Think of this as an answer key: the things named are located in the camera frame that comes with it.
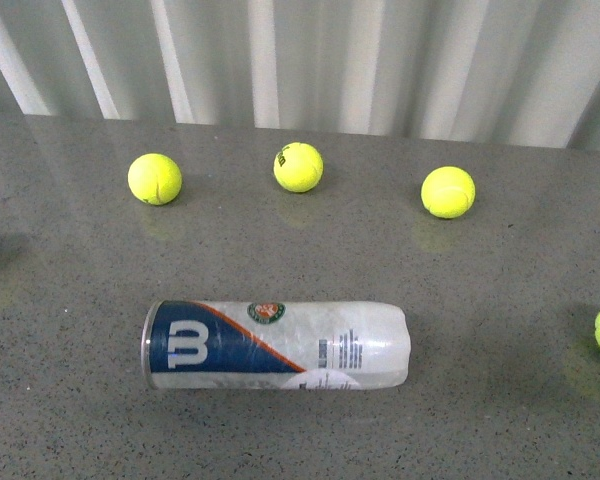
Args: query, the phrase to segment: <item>orange stripe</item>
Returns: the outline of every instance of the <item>orange stripe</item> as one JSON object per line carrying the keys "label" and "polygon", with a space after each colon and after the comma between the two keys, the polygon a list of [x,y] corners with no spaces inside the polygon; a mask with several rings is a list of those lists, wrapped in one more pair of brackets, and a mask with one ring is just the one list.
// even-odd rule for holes
{"label": "orange stripe", "polygon": [[214,308],[211,308],[209,305],[206,305],[204,303],[200,303],[200,302],[193,302],[193,303],[195,303],[199,307],[202,307],[202,308],[208,310],[209,312],[213,313],[217,317],[220,317],[222,320],[224,320],[229,325],[231,325],[233,328],[235,328],[240,333],[242,333],[245,337],[249,338],[249,340],[251,340],[253,343],[255,343],[260,348],[262,348],[262,349],[266,350],[267,352],[269,352],[271,355],[273,355],[274,357],[276,357],[282,363],[284,363],[286,365],[289,365],[296,372],[306,372],[305,368],[302,368],[300,365],[298,365],[297,363],[292,362],[287,357],[285,357],[284,355],[282,355],[280,352],[274,350],[273,347],[271,347],[271,345],[269,345],[269,344],[263,342],[262,340],[260,340],[252,332],[250,332],[249,330],[247,330],[246,328],[244,328],[242,325],[238,324],[232,318],[227,317],[224,313],[222,313],[222,312],[220,312],[220,311],[218,311],[218,310],[216,310]]}

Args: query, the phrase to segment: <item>gray countertop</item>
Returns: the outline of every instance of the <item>gray countertop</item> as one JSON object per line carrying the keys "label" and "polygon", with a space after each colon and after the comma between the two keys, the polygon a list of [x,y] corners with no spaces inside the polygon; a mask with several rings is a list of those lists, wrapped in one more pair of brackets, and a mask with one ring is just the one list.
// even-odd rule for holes
{"label": "gray countertop", "polygon": [[[323,154],[303,195],[272,177]],[[164,207],[126,173],[157,151]],[[444,221],[419,188],[467,169]],[[412,337],[400,387],[149,390],[159,299],[374,300]],[[600,479],[600,153],[0,115],[0,478]]]}

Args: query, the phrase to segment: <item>can lid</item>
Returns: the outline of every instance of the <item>can lid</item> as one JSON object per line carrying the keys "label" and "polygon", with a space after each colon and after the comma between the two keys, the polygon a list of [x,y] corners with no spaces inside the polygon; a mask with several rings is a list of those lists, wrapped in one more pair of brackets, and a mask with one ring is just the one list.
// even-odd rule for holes
{"label": "can lid", "polygon": [[156,313],[158,312],[158,308],[160,308],[162,303],[163,300],[158,300],[151,305],[151,308],[147,313],[147,318],[144,321],[144,328],[142,329],[142,342],[140,343],[140,366],[142,368],[142,374],[144,375],[147,384],[154,389],[157,389],[158,387],[151,378],[151,365],[149,363],[151,355],[151,332],[153,331],[153,321],[156,318]]}

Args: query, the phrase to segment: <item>blue label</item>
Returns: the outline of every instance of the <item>blue label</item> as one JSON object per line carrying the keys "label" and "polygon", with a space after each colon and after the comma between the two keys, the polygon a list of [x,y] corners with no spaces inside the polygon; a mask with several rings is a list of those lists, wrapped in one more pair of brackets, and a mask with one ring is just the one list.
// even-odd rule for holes
{"label": "blue label", "polygon": [[194,302],[158,307],[149,366],[153,373],[304,371],[230,318]]}

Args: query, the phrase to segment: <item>corrugated metal wall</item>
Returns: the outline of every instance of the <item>corrugated metal wall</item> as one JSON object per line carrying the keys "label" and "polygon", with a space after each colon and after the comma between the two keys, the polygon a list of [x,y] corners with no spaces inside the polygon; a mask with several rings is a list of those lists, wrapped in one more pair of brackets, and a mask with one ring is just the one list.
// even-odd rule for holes
{"label": "corrugated metal wall", "polygon": [[0,111],[600,150],[600,0],[0,0]]}

